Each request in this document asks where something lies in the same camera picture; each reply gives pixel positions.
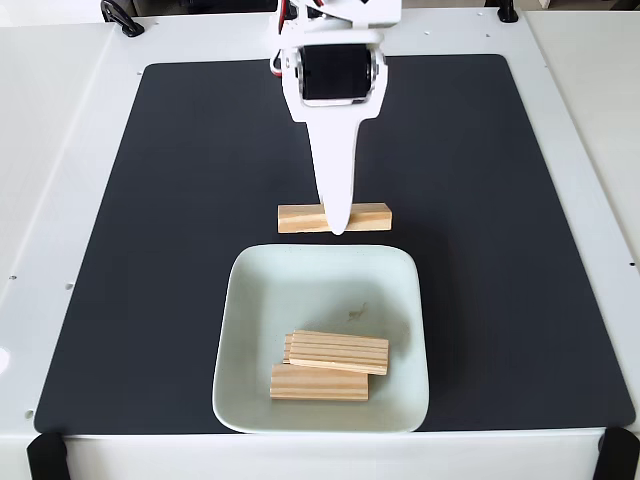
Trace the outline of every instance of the wooden block on table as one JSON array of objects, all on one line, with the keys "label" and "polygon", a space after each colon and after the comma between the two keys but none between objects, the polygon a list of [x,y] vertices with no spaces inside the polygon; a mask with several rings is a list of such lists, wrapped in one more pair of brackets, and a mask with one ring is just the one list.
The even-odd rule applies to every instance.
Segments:
[{"label": "wooden block on table", "polygon": [[270,393],[276,399],[365,401],[369,399],[369,376],[278,364],[271,371]]},{"label": "wooden block on table", "polygon": [[284,360],[282,363],[289,363],[289,352],[291,352],[291,342],[293,341],[293,333],[287,333],[284,337]]},{"label": "wooden block on table", "polygon": [[386,375],[389,340],[296,330],[289,362],[302,367]]},{"label": "wooden block on table", "polygon": [[[391,210],[384,203],[354,203],[348,232],[391,230]],[[278,205],[278,233],[330,232],[323,205]]]}]

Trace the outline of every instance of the stacked wooden block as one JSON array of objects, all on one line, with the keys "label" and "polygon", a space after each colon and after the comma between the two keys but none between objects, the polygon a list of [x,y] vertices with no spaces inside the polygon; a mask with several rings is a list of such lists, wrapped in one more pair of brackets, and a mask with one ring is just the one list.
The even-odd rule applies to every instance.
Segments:
[{"label": "stacked wooden block", "polygon": [[369,374],[386,375],[389,341],[383,338],[296,330],[285,338],[284,361],[271,373],[271,398],[369,398]]}]

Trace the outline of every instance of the red wire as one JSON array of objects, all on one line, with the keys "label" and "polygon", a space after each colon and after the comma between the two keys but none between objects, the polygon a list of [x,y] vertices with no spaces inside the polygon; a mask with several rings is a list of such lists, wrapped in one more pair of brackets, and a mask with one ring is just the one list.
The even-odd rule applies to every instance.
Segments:
[{"label": "red wire", "polygon": [[287,0],[282,0],[282,10],[280,11],[280,23],[278,24],[278,33],[282,33],[284,26],[284,17],[287,15]]}]

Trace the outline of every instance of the black mat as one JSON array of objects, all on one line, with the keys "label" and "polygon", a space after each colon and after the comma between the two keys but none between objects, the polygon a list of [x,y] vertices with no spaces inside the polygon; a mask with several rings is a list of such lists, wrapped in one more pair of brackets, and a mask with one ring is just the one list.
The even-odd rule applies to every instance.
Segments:
[{"label": "black mat", "polygon": [[145,71],[74,289],[36,428],[228,432],[211,389],[227,280],[255,244],[412,255],[431,387],[420,428],[626,425],[624,380],[545,162],[499,56],[390,58],[360,131],[356,201],[393,230],[278,235],[315,203],[306,127],[267,62]]}]

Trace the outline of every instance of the white wall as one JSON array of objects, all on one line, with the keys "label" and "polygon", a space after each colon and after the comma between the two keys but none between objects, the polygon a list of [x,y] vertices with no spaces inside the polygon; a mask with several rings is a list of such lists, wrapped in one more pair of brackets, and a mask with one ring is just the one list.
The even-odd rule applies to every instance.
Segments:
[{"label": "white wall", "polygon": [[99,0],[0,0],[0,27],[102,21]]}]

